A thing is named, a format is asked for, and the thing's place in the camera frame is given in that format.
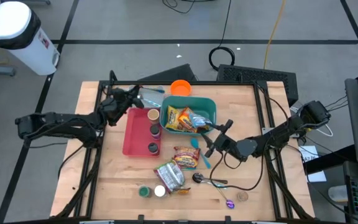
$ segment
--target white cap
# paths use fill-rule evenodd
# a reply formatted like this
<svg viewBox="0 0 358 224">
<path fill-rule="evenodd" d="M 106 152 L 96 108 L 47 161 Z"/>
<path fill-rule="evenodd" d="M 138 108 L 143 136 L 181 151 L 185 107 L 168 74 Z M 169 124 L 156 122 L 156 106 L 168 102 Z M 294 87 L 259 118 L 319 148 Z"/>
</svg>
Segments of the white cap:
<svg viewBox="0 0 358 224">
<path fill-rule="evenodd" d="M 22 3 L 8 1 L 0 4 L 0 40 L 21 35 L 29 25 L 30 8 Z"/>
<path fill-rule="evenodd" d="M 162 185 L 158 185 L 154 188 L 154 194 L 157 197 L 162 197 L 165 195 L 165 187 Z"/>
</svg>

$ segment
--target red tray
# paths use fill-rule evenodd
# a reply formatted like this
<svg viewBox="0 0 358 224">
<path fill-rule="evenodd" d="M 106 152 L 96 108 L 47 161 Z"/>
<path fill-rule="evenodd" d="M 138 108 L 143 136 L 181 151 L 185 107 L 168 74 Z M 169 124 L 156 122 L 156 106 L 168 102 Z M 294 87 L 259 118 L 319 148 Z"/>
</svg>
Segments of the red tray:
<svg viewBox="0 0 358 224">
<path fill-rule="evenodd" d="M 132 157 L 158 157 L 161 150 L 161 139 L 155 140 L 151 133 L 151 122 L 147 117 L 149 109 L 131 108 L 128 110 L 127 128 L 125 131 L 124 147 L 122 153 Z M 149 144 L 158 145 L 158 153 L 149 152 Z"/>
</svg>

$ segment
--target cylindrical container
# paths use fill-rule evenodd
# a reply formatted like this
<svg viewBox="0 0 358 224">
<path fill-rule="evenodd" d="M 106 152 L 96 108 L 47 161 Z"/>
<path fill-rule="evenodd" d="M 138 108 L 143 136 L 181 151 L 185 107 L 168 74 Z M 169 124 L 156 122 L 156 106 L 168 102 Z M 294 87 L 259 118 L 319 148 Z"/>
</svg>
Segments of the cylindrical container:
<svg viewBox="0 0 358 224">
<path fill-rule="evenodd" d="M 153 124 L 150 127 L 150 133 L 152 134 L 153 138 L 155 140 L 159 140 L 161 137 L 161 131 L 160 131 L 160 125 L 159 124 Z"/>
<path fill-rule="evenodd" d="M 56 72 L 60 53 L 41 29 L 41 21 L 26 4 L 0 4 L 0 48 L 7 49 L 38 75 Z"/>
<path fill-rule="evenodd" d="M 245 192 L 245 191 L 242 191 L 242 192 L 238 192 L 237 193 L 237 199 L 240 201 L 240 202 L 245 202 L 248 200 L 248 193 Z"/>
<path fill-rule="evenodd" d="M 151 197 L 152 194 L 150 192 L 151 189 L 148 186 L 140 186 L 139 188 L 139 196 L 141 197 Z"/>
<path fill-rule="evenodd" d="M 154 194 L 157 197 L 163 197 L 166 193 L 165 187 L 162 185 L 158 185 L 154 188 Z"/>
<path fill-rule="evenodd" d="M 149 144 L 149 152 L 151 154 L 157 154 L 158 153 L 158 145 L 154 142 Z"/>
<path fill-rule="evenodd" d="M 152 124 L 158 124 L 160 122 L 160 112 L 156 109 L 149 110 L 147 117 Z"/>
</svg>

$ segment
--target black spoon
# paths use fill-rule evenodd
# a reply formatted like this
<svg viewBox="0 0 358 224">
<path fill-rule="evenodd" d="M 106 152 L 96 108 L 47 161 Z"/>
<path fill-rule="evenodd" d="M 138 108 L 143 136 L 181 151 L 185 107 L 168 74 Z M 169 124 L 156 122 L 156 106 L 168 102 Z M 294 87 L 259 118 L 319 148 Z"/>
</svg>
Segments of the black spoon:
<svg viewBox="0 0 358 224">
<path fill-rule="evenodd" d="M 200 173 L 195 173 L 192 176 L 192 179 L 196 182 L 196 183 L 201 183 L 203 180 L 210 180 L 209 178 L 205 178 L 202 174 Z M 212 179 L 213 181 L 222 183 L 222 184 L 227 184 L 228 181 L 227 180 L 218 180 L 218 179 Z"/>
</svg>

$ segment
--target trash can lid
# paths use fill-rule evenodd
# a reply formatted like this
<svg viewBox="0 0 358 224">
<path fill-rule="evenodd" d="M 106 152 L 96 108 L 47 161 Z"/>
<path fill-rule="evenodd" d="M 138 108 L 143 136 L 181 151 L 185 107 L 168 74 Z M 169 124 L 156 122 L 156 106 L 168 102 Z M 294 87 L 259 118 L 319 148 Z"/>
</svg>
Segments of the trash can lid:
<svg viewBox="0 0 358 224">
<path fill-rule="evenodd" d="M 31 9 L 22 2 L 0 4 L 0 40 L 21 35 L 29 25 Z"/>
</svg>

